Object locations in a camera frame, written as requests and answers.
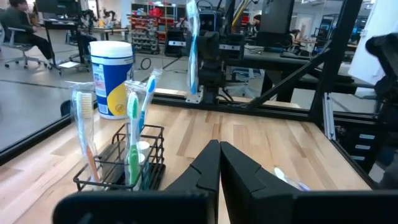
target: yellow label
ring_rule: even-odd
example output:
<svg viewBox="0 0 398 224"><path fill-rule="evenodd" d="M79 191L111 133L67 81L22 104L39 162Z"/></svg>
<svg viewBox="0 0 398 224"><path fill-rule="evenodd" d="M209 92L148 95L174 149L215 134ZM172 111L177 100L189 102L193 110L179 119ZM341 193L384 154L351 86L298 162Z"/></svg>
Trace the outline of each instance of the yellow label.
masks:
<svg viewBox="0 0 398 224"><path fill-rule="evenodd" d="M114 88L109 93L106 101L110 112L114 116L126 115L126 86L124 83Z"/></svg>

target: toothbrush bristles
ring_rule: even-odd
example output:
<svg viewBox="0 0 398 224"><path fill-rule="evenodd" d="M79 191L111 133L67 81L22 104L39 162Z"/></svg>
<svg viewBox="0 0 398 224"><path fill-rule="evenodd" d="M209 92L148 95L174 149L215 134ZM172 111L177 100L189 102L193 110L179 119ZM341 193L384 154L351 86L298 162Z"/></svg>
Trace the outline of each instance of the toothbrush bristles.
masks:
<svg viewBox="0 0 398 224"><path fill-rule="evenodd" d="M80 93L81 115L84 118L93 116L93 95L91 93Z"/></svg>

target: desk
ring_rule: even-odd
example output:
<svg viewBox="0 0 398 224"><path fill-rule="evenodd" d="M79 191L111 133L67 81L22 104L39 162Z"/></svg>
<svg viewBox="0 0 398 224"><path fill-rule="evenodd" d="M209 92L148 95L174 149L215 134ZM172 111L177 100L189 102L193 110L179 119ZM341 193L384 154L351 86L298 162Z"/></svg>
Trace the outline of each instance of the desk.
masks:
<svg viewBox="0 0 398 224"><path fill-rule="evenodd" d="M308 60L301 60L295 58L283 58L280 57L280 53L272 53L272 52L264 52L259 50L260 54L258 54L255 50L251 49L259 49L258 46L245 46L244 50L244 61L238 62L233 66L239 67L249 67L249 68L263 68L268 70L277 70L282 71L282 75L280 80L287 78L292 72L295 72L297 69L309 63ZM315 90L318 84L318 77L321 75L320 69L314 69L314 71L310 72L311 75L305 75L301 78L293 88L279 93L277 95L277 101L290 102L293 95L294 88L301 88L305 90ZM338 78L335 83L335 87L333 92L335 93L345 93L345 94L355 94L356 89L359 87L362 88L373 88L373 85L369 83L365 83L362 80L359 80L355 77L353 78L353 83L339 83ZM262 83L261 94L265 93L267 90L272 88L272 84L277 84L279 81L269 79L264 79L265 82Z"/></svg>
<svg viewBox="0 0 398 224"><path fill-rule="evenodd" d="M95 114L94 139L99 152L123 122ZM165 127L167 168L161 189L182 174L210 139L228 141L265 169L278 166L313 190L370 189L312 123L160 105L150 106L146 122ZM76 192L72 178L82 165L74 124L4 164L0 167L0 223L50 223L57 202ZM229 223L224 201L220 186L219 223Z"/></svg>
<svg viewBox="0 0 398 224"><path fill-rule="evenodd" d="M121 32L129 32L129 29L127 29L127 28L108 29L108 28L94 27L94 28L90 28L90 29L86 28L85 30L100 33L101 40L109 40L109 33L114 34L114 33L121 33ZM126 34L124 35L124 40L128 41L128 37Z"/></svg>
<svg viewBox="0 0 398 224"><path fill-rule="evenodd" d="M262 68L266 70L282 71L281 79L287 78L291 73L301 68L309 60L296 58L281 57L280 53L265 52L262 47L245 45L244 56L242 61L229 63L229 66L246 67L246 68ZM269 78L264 77L262 82L261 94L272 88L272 82ZM284 91L277 95L277 101L290 102L294 88Z"/></svg>
<svg viewBox="0 0 398 224"><path fill-rule="evenodd" d="M45 28L45 32L47 34L47 40L49 41L51 45L51 52L52 52L52 67L57 69L60 72L61 75L61 69L56 65L55 63L55 55L52 49L52 43L51 43L51 38L50 38L50 33L49 30L73 30L76 31L76 36L77 36L77 42L78 42L78 50L79 50L79 58L80 58L80 63L84 64L85 59L83 57L83 43L81 42L80 38L80 31L78 31L78 25L79 22L75 21L56 21L54 19L44 19L43 23L41 23L41 26Z"/></svg>

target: white container lid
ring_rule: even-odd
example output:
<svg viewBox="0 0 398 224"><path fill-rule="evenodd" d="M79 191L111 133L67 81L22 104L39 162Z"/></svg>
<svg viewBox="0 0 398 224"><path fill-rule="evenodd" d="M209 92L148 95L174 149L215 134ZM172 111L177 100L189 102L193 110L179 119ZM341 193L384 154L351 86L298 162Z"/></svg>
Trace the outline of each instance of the white container lid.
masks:
<svg viewBox="0 0 398 224"><path fill-rule="evenodd" d="M92 41L90 42L91 56L123 58L132 57L131 44L121 41Z"/></svg>

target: toothbrush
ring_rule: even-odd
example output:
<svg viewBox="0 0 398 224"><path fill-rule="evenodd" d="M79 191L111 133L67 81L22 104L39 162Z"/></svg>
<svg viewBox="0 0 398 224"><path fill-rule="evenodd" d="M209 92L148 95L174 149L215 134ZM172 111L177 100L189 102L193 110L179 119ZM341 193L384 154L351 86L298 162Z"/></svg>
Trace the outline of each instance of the toothbrush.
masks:
<svg viewBox="0 0 398 224"><path fill-rule="evenodd" d="M78 132L83 156L88 163L88 167L91 172L91 180L99 183L100 177L98 176L93 152L91 151L90 144L87 141L87 136L85 133L85 120L93 119L93 97L91 93L82 93L78 91L75 93L75 100L78 118Z"/></svg>
<svg viewBox="0 0 398 224"><path fill-rule="evenodd" d="M287 179L286 179L286 177L285 177L285 174L284 174L284 172L283 172L280 168L275 167L275 168L274 168L274 172L275 172L275 175L276 175L279 179L281 179L281 180L283 180L284 182L287 183Z"/></svg>
<svg viewBox="0 0 398 224"><path fill-rule="evenodd" d="M129 99L127 101L127 113L130 119L130 148L129 148L129 184L134 184L134 181L138 178L139 174L139 158L137 150L137 131L138 130L138 97L135 92L130 93Z"/></svg>
<svg viewBox="0 0 398 224"><path fill-rule="evenodd" d="M198 60L197 60L197 38L199 35L199 21L198 21L198 8L195 1L190 1L187 3L187 15L191 23L192 30L192 45L191 51L189 53L189 64L188 64L188 72L190 75L190 88L191 94L196 95L197 93L197 84L196 84L196 73L198 70Z"/></svg>
<svg viewBox="0 0 398 224"><path fill-rule="evenodd" d="M284 182L286 182L286 183L289 184L289 181L287 180L287 177L286 177L285 173L284 173L280 168L275 167L275 168L274 168L274 172L275 172L275 175L276 175L279 179L281 179L281 180L283 180ZM310 188L307 187L305 184L303 184L303 183L301 183L301 182L296 182L296 181L293 181L293 180L290 180L290 181L293 182L294 184L296 184L296 185L300 188L300 190L302 190L302 191L310 191Z"/></svg>
<svg viewBox="0 0 398 224"><path fill-rule="evenodd" d="M144 104L142 104L142 108L141 108L141 117L139 119L139 131L140 132L142 131L142 129L144 127L145 112L147 110L150 98L151 98L152 94L155 92L155 87L156 87L156 76L151 75L147 82L147 94L145 96Z"/></svg>

